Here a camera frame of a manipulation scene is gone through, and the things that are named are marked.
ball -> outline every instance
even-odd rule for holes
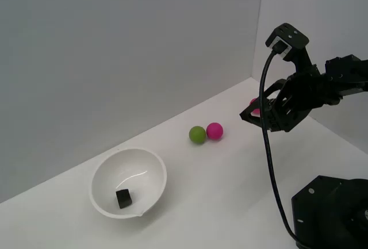
[[[255,100],[256,100],[256,98],[252,99],[249,104],[251,105]],[[252,112],[252,115],[259,116],[260,115],[260,110],[258,108],[254,109],[253,112]]]
[[[212,140],[219,140],[224,134],[224,129],[221,126],[221,124],[217,122],[213,122],[207,126],[206,132],[207,132],[208,138]]]
[[[189,138],[196,144],[203,144],[206,140],[206,130],[203,127],[192,127],[189,131]]]

white wall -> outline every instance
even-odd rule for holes
[[[262,0],[253,77],[259,80],[270,53],[265,41],[272,30],[288,22],[306,34],[307,50],[321,72],[326,60],[354,54],[368,59],[367,0]],[[295,72],[293,63],[276,57],[267,78],[271,82]],[[317,121],[368,153],[368,93],[346,97],[338,106],[312,111]]]
[[[248,78],[259,2],[0,0],[0,202]]]

bowl rim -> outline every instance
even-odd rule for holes
[[[113,214],[113,213],[109,213],[105,210],[103,210],[95,201],[94,197],[93,197],[93,194],[92,194],[92,184],[93,184],[93,179],[96,175],[96,172],[98,171],[98,169],[102,166],[102,164],[104,164],[108,159],[110,159],[110,157],[114,156],[115,154],[118,154],[119,152],[122,152],[122,151],[127,151],[127,150],[143,150],[143,151],[146,151],[150,154],[152,154],[154,157],[157,158],[157,160],[160,162],[161,164],[161,167],[163,169],[163,183],[162,183],[162,186],[161,186],[161,189],[160,189],[160,193],[159,193],[159,196],[157,197],[156,201],[146,210],[144,210],[141,214]],[[111,217],[113,219],[129,219],[131,217],[137,217],[137,216],[142,216],[146,211],[148,211],[149,209],[151,209],[156,203],[157,201],[160,199],[165,187],[166,187],[166,181],[167,181],[167,171],[166,171],[166,166],[164,164],[164,162],[162,161],[161,157],[159,155],[157,155],[155,152],[151,151],[151,150],[148,150],[146,148],[143,148],[143,147],[124,147],[124,148],[119,148],[117,151],[114,151],[114,152],[111,152],[111,154],[109,154],[108,156],[104,157],[103,160],[98,164],[98,166],[96,167],[96,169],[94,170],[93,174],[92,174],[92,177],[90,179],[90,182],[89,182],[89,198],[90,198],[90,201],[93,205],[93,207],[96,208],[97,211],[99,211],[101,214],[103,214],[104,216],[107,216],[107,217]]]

green ball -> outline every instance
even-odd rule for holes
[[[192,127],[189,131],[189,138],[196,144],[203,144],[206,140],[206,130],[203,127]]]

black cable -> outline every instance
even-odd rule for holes
[[[280,214],[281,214],[282,222],[283,222],[287,232],[289,233],[289,235],[296,241],[296,243],[299,246],[301,246],[302,248],[305,248],[305,249],[311,249],[309,246],[307,246],[303,242],[301,242],[299,240],[299,238],[293,233],[293,231],[290,228],[290,225],[288,223],[288,219],[285,215],[285,211],[283,209],[282,202],[281,202],[281,199],[280,199],[280,194],[278,192],[278,188],[277,188],[277,184],[276,184],[274,165],[273,165],[273,161],[272,161],[271,148],[270,148],[270,141],[269,141],[269,136],[267,134],[266,120],[263,116],[264,113],[265,113],[265,104],[266,104],[265,103],[265,95],[264,95],[266,75],[267,75],[267,72],[269,70],[271,61],[277,53],[280,53],[280,52],[279,51],[276,52],[274,49],[272,50],[269,58],[266,61],[266,64],[264,65],[262,76],[260,78],[260,84],[259,84],[260,125],[262,127],[264,147],[266,148],[267,164],[269,166],[269,173],[270,173],[272,189],[273,189],[273,192],[274,192],[274,195],[275,195],[277,207],[278,207],[278,209],[280,211]]]

